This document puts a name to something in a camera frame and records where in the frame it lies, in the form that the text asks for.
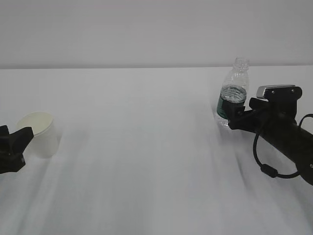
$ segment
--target white wall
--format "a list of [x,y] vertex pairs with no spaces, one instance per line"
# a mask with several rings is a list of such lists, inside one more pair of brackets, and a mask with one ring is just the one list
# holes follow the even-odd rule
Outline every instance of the white wall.
[[0,68],[313,64],[313,0],[1,0]]

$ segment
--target black cable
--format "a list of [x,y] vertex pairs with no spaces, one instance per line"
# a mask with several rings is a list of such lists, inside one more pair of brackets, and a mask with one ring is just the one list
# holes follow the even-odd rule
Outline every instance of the black cable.
[[265,173],[266,175],[268,175],[272,178],[278,177],[278,178],[282,178],[282,179],[292,179],[292,178],[299,176],[300,175],[299,171],[296,171],[295,173],[288,174],[288,175],[279,174],[277,169],[275,169],[274,167],[267,165],[267,164],[262,164],[260,162],[260,160],[258,158],[258,154],[256,152],[256,146],[257,146],[257,142],[258,142],[260,133],[262,132],[263,127],[265,126],[266,123],[267,122],[264,122],[264,124],[261,126],[260,130],[256,131],[256,133],[255,133],[255,137],[254,137],[254,141],[253,141],[253,156],[254,156],[256,163],[259,165],[259,167],[263,173]]
[[306,114],[302,119],[301,119],[301,121],[300,121],[300,123],[299,123],[299,126],[298,126],[298,131],[299,132],[301,132],[301,125],[302,125],[302,123],[303,123],[303,120],[305,119],[305,118],[313,118],[313,114]]

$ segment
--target robotic arm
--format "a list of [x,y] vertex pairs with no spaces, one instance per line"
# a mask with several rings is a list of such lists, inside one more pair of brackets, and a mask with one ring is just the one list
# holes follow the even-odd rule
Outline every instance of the robotic arm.
[[25,165],[23,152],[33,137],[31,127],[9,134],[7,126],[0,126],[0,174],[18,172]]
[[[262,172],[272,178],[284,179],[301,175],[306,182],[313,185],[313,135],[301,128],[303,119],[313,115],[304,116],[299,125],[294,119],[297,113],[297,100],[301,96],[301,88],[295,85],[263,86],[257,92],[259,99],[250,99],[251,110],[245,111],[244,106],[227,101],[223,102],[222,108],[232,130],[240,129],[256,134],[253,155]],[[283,175],[275,168],[262,164],[256,151],[259,136],[292,160],[297,172]]]

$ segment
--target green bottle label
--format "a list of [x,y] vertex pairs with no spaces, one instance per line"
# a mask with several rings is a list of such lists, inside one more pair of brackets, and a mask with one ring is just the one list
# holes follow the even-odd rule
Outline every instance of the green bottle label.
[[224,99],[220,96],[219,98],[219,102],[217,104],[217,114],[220,115],[222,118],[225,118],[227,119],[227,115],[226,113],[224,112],[224,110],[222,109],[222,105],[223,105],[223,102],[224,102]]

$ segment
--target water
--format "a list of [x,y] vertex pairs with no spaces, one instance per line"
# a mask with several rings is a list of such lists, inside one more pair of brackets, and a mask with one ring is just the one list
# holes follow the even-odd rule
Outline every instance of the water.
[[228,126],[227,116],[222,109],[223,100],[227,100],[234,104],[242,103],[243,105],[246,100],[246,90],[236,85],[227,85],[222,87],[215,116],[219,124]]

